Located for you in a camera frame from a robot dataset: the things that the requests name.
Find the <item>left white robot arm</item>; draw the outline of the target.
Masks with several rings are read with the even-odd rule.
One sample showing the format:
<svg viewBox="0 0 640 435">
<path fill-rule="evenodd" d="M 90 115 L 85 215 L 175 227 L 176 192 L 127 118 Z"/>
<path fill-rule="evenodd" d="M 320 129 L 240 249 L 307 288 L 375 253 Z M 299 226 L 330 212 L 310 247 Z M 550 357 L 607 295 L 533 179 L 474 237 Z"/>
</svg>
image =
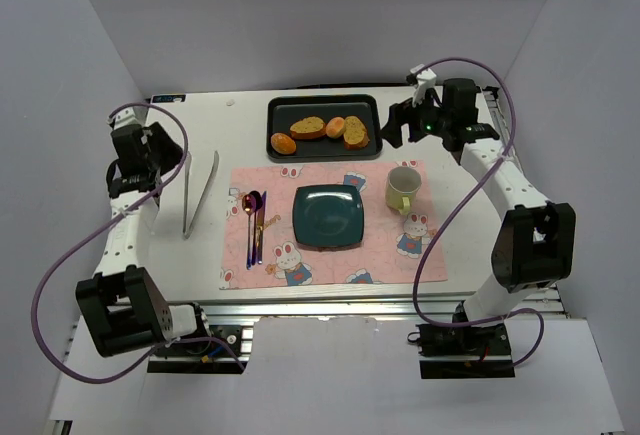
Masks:
<svg viewBox="0 0 640 435">
<path fill-rule="evenodd" d="M 134 203 L 177 167 L 183 149 L 155 122 L 117 122 L 111 132 L 117 153 L 107 171 L 112 219 L 103 256 L 92 278 L 77 283 L 75 296 L 98 353 L 103 357 L 210 334 L 194 302 L 171 306 L 146 264 L 158 194 Z"/>
</svg>

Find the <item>metal tongs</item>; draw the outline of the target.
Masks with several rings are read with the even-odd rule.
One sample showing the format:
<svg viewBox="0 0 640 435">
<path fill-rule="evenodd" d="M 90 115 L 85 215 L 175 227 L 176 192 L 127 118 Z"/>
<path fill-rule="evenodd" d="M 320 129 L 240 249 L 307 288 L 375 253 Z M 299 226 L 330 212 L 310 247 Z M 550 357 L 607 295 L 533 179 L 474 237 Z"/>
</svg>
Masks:
<svg viewBox="0 0 640 435">
<path fill-rule="evenodd" d="M 184 166 L 182 237 L 191 237 L 209 197 L 220 164 L 217 150 L 211 155 L 193 157 L 190 152 Z"/>
</svg>

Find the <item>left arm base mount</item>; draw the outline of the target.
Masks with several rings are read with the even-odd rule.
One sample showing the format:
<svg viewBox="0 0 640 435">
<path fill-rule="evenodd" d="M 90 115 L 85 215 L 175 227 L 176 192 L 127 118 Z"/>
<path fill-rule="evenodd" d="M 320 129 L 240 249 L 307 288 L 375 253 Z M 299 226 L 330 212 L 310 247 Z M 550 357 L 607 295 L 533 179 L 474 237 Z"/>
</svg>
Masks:
<svg viewBox="0 0 640 435">
<path fill-rule="evenodd" d="M 173 344 L 159 349 L 147 363 L 150 374 L 241 375 L 251 351 L 252 329 L 213 324 L 207 334 L 215 341 Z"/>
</svg>

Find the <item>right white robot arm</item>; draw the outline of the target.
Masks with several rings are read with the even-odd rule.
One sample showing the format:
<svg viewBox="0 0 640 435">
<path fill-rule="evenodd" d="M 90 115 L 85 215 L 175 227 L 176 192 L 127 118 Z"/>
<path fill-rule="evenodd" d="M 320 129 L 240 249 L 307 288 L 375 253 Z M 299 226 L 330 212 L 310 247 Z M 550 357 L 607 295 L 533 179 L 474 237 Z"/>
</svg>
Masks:
<svg viewBox="0 0 640 435">
<path fill-rule="evenodd" d="M 440 138 L 491 201 L 502 220 L 490 255 L 491 273 L 449 325 L 497 325 L 527 296 L 570 275 L 576 213 L 570 204 L 554 203 L 538 191 L 493 126 L 480 122 L 480 89 L 474 81 L 448 79 L 437 90 L 434 73 L 426 71 L 410 82 L 413 96 L 391 106 L 381 136 L 395 148 L 403 143 L 404 126 L 412 143 Z"/>
</svg>

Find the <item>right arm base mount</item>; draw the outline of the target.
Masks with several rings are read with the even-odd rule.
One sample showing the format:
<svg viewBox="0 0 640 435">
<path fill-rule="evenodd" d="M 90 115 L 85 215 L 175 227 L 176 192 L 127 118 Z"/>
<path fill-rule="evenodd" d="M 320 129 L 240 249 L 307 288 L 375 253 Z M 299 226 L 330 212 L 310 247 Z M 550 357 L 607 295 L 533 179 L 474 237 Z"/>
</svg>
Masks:
<svg viewBox="0 0 640 435">
<path fill-rule="evenodd" d="M 418 349 L 423 380 L 515 377 L 504 324 L 459 329 L 421 324 L 407 335 L 407 342 Z"/>
</svg>

